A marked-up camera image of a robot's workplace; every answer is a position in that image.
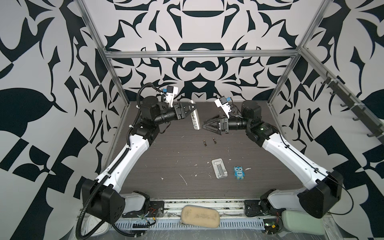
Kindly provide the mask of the white remote control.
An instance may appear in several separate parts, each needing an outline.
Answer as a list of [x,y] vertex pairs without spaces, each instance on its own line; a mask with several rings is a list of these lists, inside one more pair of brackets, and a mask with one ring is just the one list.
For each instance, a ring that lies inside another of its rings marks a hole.
[[194,100],[190,100],[190,103],[194,105],[193,107],[194,111],[191,113],[193,127],[195,130],[200,130],[201,124],[200,124],[198,110],[197,110],[197,107],[195,106],[196,102]]

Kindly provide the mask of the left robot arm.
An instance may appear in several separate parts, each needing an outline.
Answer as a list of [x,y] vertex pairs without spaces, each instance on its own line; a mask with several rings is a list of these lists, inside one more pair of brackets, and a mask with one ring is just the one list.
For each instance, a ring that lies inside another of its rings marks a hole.
[[86,214],[103,223],[114,224],[123,214],[145,212],[148,197],[141,193],[120,195],[122,186],[139,158],[146,152],[158,134],[160,125],[183,120],[196,112],[194,101],[169,103],[157,97],[144,98],[127,134],[127,143],[95,180],[86,180],[82,185],[83,209],[77,224],[80,226]]

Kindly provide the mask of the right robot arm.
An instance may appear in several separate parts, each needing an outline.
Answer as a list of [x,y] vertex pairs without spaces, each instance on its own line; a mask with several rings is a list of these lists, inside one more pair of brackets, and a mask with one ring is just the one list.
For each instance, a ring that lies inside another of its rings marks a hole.
[[294,148],[275,126],[262,120],[262,109],[256,101],[244,101],[241,113],[235,116],[230,115],[228,98],[217,99],[215,104],[225,115],[206,120],[203,129],[218,135],[244,130],[252,142],[275,156],[303,184],[296,190],[269,190],[261,196],[261,212],[291,210],[321,219],[341,199],[343,176],[327,171]]

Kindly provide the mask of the blue owl figurine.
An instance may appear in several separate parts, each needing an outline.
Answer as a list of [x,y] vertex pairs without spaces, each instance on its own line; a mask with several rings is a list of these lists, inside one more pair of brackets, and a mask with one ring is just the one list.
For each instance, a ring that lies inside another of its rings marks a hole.
[[234,167],[234,175],[237,180],[243,180],[245,177],[243,167]]

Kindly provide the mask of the tan sponge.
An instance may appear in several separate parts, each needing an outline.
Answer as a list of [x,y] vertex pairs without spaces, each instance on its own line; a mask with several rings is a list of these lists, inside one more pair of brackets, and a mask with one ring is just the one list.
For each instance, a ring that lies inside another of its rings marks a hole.
[[214,209],[188,205],[182,209],[181,223],[215,229],[220,225],[220,214]]

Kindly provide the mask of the small circuit board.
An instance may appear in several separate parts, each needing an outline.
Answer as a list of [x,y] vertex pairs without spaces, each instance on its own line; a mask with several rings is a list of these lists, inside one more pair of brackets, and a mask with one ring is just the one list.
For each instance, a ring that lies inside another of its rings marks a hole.
[[264,230],[262,232],[266,235],[274,236],[282,230],[281,225],[276,222],[276,219],[263,219],[263,222]]

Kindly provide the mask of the pale green sponge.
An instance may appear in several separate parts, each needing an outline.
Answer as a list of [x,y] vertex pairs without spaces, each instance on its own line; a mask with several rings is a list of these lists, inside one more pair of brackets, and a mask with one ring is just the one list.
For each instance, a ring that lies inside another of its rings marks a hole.
[[304,233],[310,235],[324,235],[324,223],[303,212],[285,210],[282,212],[284,229],[293,233]]

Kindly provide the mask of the white square clock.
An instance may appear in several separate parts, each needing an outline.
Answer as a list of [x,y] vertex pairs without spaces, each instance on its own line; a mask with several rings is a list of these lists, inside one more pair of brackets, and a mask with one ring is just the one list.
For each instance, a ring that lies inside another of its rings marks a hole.
[[[85,235],[86,233],[90,232],[101,220],[94,217],[89,216],[87,220],[85,221],[84,225],[82,226],[82,234]],[[93,234],[92,237],[98,237],[105,233],[107,233],[110,228],[111,224],[105,222],[103,225],[101,225]]]

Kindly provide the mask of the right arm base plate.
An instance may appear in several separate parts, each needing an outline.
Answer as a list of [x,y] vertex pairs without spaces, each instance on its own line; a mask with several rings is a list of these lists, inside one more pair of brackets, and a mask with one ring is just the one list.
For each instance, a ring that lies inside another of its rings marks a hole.
[[275,209],[268,200],[245,200],[245,215],[247,217],[259,216],[277,216],[280,215],[285,208]]

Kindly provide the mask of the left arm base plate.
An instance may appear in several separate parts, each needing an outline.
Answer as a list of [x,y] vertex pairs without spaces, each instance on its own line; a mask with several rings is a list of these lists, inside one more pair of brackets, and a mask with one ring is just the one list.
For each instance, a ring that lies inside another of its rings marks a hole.
[[164,201],[145,201],[143,207],[139,211],[123,213],[123,218],[136,218],[144,215],[145,217],[156,217],[162,214],[165,207]]

